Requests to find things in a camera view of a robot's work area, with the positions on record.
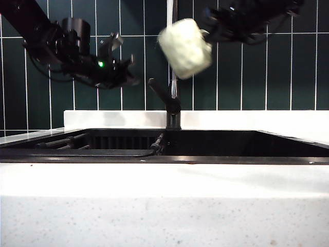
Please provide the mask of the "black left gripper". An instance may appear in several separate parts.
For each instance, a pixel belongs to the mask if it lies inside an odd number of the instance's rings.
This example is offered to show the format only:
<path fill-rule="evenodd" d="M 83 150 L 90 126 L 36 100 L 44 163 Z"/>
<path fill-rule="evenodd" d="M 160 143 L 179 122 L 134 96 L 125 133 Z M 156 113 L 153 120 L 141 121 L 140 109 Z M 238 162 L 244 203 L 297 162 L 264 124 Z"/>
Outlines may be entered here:
<path fill-rule="evenodd" d="M 79 55 L 77 60 L 77 81 L 90 87 L 136 86 L 139 78 L 129 67 L 135 64 L 133 54 L 126 60 L 116 58 L 101 59 L 94 55 Z"/>

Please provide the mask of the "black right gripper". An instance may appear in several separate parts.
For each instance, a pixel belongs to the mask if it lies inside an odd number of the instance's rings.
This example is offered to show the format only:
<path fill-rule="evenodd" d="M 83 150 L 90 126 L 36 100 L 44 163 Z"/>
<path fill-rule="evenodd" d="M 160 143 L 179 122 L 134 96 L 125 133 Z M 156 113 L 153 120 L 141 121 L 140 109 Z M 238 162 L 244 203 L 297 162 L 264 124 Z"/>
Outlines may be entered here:
<path fill-rule="evenodd" d="M 242 42 L 257 43 L 257 34 L 263 34 L 267 21 L 260 14 L 218 8 L 209 9 L 209 33 L 204 39 L 207 43 Z"/>

